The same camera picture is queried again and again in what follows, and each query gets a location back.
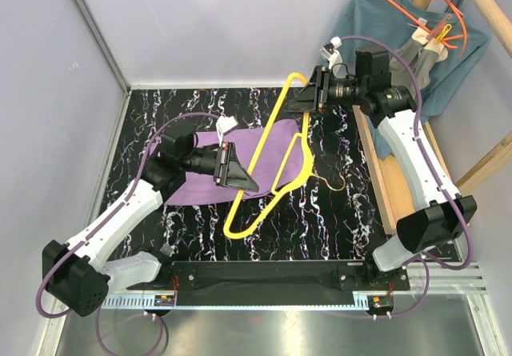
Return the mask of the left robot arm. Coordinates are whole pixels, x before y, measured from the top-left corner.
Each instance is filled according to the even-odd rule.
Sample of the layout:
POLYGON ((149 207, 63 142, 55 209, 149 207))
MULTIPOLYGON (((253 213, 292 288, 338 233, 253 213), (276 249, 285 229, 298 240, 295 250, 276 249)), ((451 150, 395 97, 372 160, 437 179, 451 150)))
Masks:
POLYGON ((158 210, 185 183, 188 173, 204 174, 216 186, 235 190, 259 189, 238 160, 235 145, 221 142, 196 146, 196 135, 164 137, 126 191, 87 228, 65 243, 49 242, 42 251, 42 281, 36 292, 36 309, 45 318, 56 314, 42 307, 47 292, 68 311, 86 317, 111 293, 140 283, 167 287, 173 270, 163 255, 141 250, 112 261, 118 244, 147 216, 158 210))

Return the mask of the yellow plastic hanger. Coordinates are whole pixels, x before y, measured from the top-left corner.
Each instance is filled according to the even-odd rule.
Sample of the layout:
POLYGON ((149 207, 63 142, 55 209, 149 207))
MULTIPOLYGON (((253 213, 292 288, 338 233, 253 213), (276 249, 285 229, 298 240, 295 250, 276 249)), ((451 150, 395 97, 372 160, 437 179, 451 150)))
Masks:
MULTIPOLYGON (((262 132, 262 136, 260 137, 258 144, 256 145, 255 151, 253 153, 253 156, 250 160, 248 173, 252 174, 253 170, 255 169, 258 160, 261 156, 261 153, 263 152, 263 148, 265 147, 266 141, 268 137, 270 136, 270 132, 272 130, 272 127, 277 119, 278 113, 282 108, 282 105, 284 103, 285 97, 288 93, 289 88, 291 87, 291 84, 294 80, 299 80, 304 86, 308 83, 308 80, 300 73, 293 72, 288 75, 285 85, 282 88, 280 95, 278 96, 278 100, 276 101, 276 104, 270 114, 269 120, 262 132)), ((260 214, 256 217, 256 219, 251 223, 251 225, 244 230, 240 232, 233 232, 230 230, 231 224, 237 214, 237 210, 242 202, 244 191, 240 190, 237 195, 235 196, 235 199, 232 203, 232 206, 228 212, 228 215, 226 217, 226 220, 224 222, 223 226, 223 234, 231 240, 240 240, 244 239, 250 235, 252 235, 253 232, 256 231, 258 228, 258 225, 261 224, 264 219, 267 217, 267 215, 276 207, 276 205, 281 201, 281 199, 288 194, 289 192, 296 190, 298 188, 301 188, 303 185, 307 183, 309 178, 315 177, 319 178, 324 181, 324 183, 327 185, 327 187, 333 191, 333 192, 339 192, 342 190, 342 188, 334 188, 332 185, 330 185, 326 178, 315 174, 314 173, 314 155, 310 149, 310 146, 308 144, 308 129, 309 129, 309 123, 310 123, 310 114, 305 113, 302 117, 302 129, 300 132, 297 132, 292 139, 290 140, 290 143, 287 147, 287 151, 285 152, 285 155, 283 159, 281 160, 280 167, 278 168, 278 172, 275 175, 275 178, 273 180, 270 193, 273 195, 273 198, 270 200, 270 202, 266 205, 266 207, 260 212, 260 214), (301 150, 302 150, 302 167, 299 174, 296 176, 296 178, 285 184, 282 188, 277 190, 278 188, 278 182, 281 179, 282 173, 285 169, 285 166, 287 164, 288 158, 292 153, 292 150, 294 148, 294 145, 297 141, 297 139, 301 140, 301 150)))

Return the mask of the orange plastic hanger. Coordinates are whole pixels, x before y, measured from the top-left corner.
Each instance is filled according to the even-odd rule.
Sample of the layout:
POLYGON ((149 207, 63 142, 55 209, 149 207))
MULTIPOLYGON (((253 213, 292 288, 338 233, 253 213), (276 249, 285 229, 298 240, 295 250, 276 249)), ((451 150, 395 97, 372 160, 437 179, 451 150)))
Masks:
MULTIPOLYGON (((413 28, 424 29, 429 40, 433 32, 450 24, 441 13, 427 10, 432 0, 350 0, 345 14, 350 23, 350 32, 376 38, 397 46, 412 34, 413 28)), ((452 0, 443 0, 456 19, 453 27, 456 33, 448 33, 440 42, 448 50, 457 50, 462 58, 466 54, 468 30, 463 15, 452 0)))

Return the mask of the purple trousers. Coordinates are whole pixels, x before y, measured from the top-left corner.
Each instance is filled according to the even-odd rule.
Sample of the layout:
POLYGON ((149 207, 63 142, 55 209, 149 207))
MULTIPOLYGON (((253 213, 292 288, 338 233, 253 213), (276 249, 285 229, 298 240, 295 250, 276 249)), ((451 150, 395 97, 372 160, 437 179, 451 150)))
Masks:
MULTIPOLYGON (((264 129, 238 129, 227 135, 227 140, 235 144, 240 163, 248 168, 264 129)), ((259 185, 259 192, 246 192, 244 199, 260 198, 270 193, 274 180, 277 188, 292 182, 300 174, 303 164, 301 141, 294 142, 293 149, 286 155, 289 144, 296 133, 298 124, 294 119, 275 122, 263 147, 262 153, 251 177, 259 185)), ((188 173, 186 182, 165 204, 167 206, 203 206, 232 202, 237 191, 216 186, 213 179, 205 174, 188 173)))

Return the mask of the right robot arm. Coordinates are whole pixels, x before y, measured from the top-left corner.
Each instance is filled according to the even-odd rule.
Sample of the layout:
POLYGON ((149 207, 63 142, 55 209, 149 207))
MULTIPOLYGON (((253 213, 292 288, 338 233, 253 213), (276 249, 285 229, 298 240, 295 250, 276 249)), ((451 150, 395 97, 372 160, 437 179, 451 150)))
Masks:
POLYGON ((392 82, 389 49, 357 48, 354 74, 337 77, 341 43, 332 39, 320 54, 328 66, 316 66, 305 88, 285 110, 325 113, 334 106, 358 106, 368 116, 402 168, 412 193, 414 212, 400 218, 395 235, 375 249, 363 269, 364 282, 381 289, 392 271, 422 252, 459 238, 477 210, 473 197, 462 196, 446 176, 416 119, 418 104, 409 89, 392 82))

